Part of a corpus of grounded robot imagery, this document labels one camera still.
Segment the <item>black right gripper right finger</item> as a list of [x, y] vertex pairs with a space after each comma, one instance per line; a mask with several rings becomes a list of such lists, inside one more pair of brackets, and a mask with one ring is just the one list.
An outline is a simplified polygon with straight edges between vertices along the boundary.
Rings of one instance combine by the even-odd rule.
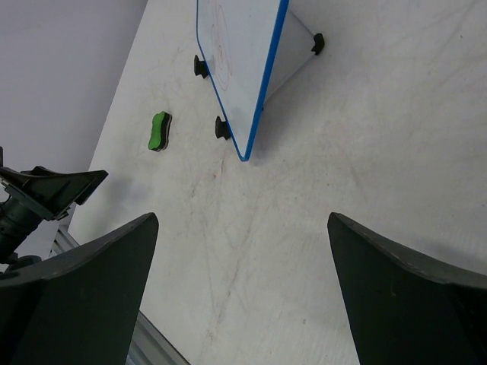
[[389, 240], [343, 214], [327, 222], [362, 364], [484, 364], [486, 276]]

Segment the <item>green bone shaped eraser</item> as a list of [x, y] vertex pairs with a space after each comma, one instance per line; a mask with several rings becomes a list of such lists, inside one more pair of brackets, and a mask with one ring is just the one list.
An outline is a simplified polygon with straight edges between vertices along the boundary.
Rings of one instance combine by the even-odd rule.
[[150, 151], [159, 152], [167, 148], [171, 122], [172, 115], [165, 111], [154, 115], [151, 121], [151, 134], [148, 141], [148, 149]]

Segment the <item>blue framed whiteboard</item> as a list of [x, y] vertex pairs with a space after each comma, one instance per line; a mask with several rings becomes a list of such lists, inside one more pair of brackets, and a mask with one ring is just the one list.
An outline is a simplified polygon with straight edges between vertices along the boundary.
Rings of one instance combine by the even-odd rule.
[[313, 56], [314, 34], [289, 1], [198, 1], [196, 39], [242, 161], [266, 101]]

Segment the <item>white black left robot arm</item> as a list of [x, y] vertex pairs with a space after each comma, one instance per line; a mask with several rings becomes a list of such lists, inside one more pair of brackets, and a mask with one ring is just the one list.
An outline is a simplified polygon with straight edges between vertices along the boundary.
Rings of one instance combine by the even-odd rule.
[[38, 255], [15, 250], [43, 221], [60, 221], [73, 204], [83, 205], [106, 179], [105, 170], [58, 173], [42, 166], [15, 171], [1, 167], [1, 184], [8, 193], [1, 203], [1, 263], [6, 272], [41, 262]]

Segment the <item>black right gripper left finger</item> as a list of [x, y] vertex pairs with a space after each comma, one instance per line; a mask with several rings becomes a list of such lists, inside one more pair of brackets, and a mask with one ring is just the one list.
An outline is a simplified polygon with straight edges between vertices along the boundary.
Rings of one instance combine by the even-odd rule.
[[147, 213], [1, 276], [3, 364], [124, 364], [114, 316], [138, 312], [158, 236]]

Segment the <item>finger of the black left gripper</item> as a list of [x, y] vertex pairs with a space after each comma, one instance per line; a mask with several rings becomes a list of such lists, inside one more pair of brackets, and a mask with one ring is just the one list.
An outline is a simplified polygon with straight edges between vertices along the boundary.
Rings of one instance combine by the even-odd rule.
[[83, 205], [107, 176], [105, 170], [56, 173], [40, 166], [24, 172], [1, 168], [5, 191], [46, 221], [63, 219], [74, 203]]

